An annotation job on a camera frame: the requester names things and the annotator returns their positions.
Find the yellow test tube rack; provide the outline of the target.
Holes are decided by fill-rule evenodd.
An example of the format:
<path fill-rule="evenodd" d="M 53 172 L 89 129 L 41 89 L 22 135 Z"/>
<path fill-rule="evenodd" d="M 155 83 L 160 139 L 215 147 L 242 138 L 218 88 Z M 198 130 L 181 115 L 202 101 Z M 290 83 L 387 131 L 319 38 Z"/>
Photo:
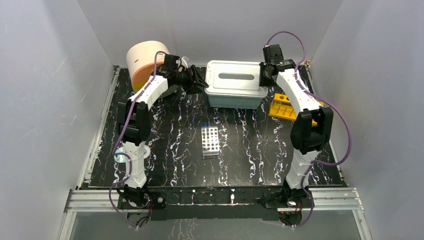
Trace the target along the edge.
<path fill-rule="evenodd" d="M 297 98 L 295 103 L 298 103 L 300 107 L 318 107 L 318 105 L 324 107 L 324 103 L 322 101 L 317 101 L 313 99 L 308 94 L 302 96 L 302 98 Z M 296 108 L 292 106 L 289 98 L 285 94 L 275 93 L 272 103 L 269 107 L 268 115 L 270 117 L 295 121 L 297 119 Z"/>

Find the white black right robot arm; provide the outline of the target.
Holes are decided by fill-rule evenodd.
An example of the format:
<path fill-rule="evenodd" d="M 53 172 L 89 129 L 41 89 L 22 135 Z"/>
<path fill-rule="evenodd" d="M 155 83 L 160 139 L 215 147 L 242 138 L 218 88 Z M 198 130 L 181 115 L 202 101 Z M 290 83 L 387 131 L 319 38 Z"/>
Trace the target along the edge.
<path fill-rule="evenodd" d="M 284 58 L 278 44 L 265 45 L 262 50 L 264 61 L 259 65 L 259 85 L 279 86 L 288 97 L 296 116 L 290 132 L 293 159 L 285 177 L 289 188 L 281 194 L 286 206 L 295 207 L 302 199 L 298 189 L 308 184 L 312 162 L 330 140 L 334 113 L 330 107 L 323 107 L 310 95 L 296 64 Z"/>

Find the clear well plate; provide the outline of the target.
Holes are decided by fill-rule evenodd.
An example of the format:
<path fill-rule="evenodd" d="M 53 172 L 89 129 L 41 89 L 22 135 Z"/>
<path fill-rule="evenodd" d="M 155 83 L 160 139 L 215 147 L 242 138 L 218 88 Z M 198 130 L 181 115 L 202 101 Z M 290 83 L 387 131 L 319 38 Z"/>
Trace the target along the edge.
<path fill-rule="evenodd" d="M 204 159 L 212 159 L 221 153 L 219 128 L 217 126 L 201 128 L 201 150 Z"/>

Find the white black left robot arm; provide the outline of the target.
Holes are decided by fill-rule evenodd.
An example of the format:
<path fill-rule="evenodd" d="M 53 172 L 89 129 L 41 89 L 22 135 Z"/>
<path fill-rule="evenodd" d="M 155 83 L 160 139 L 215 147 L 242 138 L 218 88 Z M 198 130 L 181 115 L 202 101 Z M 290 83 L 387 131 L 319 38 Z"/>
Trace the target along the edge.
<path fill-rule="evenodd" d="M 142 190 L 147 182 L 145 158 L 149 154 L 146 141 L 152 130 L 150 110 L 173 85 L 180 86 L 187 95 L 201 94 L 209 86 L 195 65 L 187 66 L 184 58 L 158 51 L 147 83 L 118 106 L 116 130 L 119 137 L 113 156 L 116 161 L 124 159 L 125 178 L 120 183 L 136 189 L 129 200 L 137 208 L 144 208 L 150 200 L 149 194 Z"/>

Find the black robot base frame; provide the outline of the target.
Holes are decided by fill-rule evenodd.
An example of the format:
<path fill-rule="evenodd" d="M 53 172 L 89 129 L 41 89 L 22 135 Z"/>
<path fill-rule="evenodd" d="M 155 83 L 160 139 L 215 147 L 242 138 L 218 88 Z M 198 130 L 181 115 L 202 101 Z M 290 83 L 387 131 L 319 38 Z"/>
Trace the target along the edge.
<path fill-rule="evenodd" d="M 118 209 L 146 210 L 152 221 L 179 219 L 261 219 L 299 224 L 311 207 L 309 189 L 286 186 L 142 187 L 114 190 Z"/>

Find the white bin lid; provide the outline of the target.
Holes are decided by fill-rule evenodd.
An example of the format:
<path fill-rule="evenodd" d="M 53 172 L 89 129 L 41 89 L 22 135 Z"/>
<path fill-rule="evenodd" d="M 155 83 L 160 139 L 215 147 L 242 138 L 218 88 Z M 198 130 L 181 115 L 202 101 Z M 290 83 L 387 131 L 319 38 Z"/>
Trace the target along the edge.
<path fill-rule="evenodd" d="M 209 96 L 262 99 L 268 88 L 260 86 L 260 63 L 211 60 L 206 65 L 205 93 Z"/>

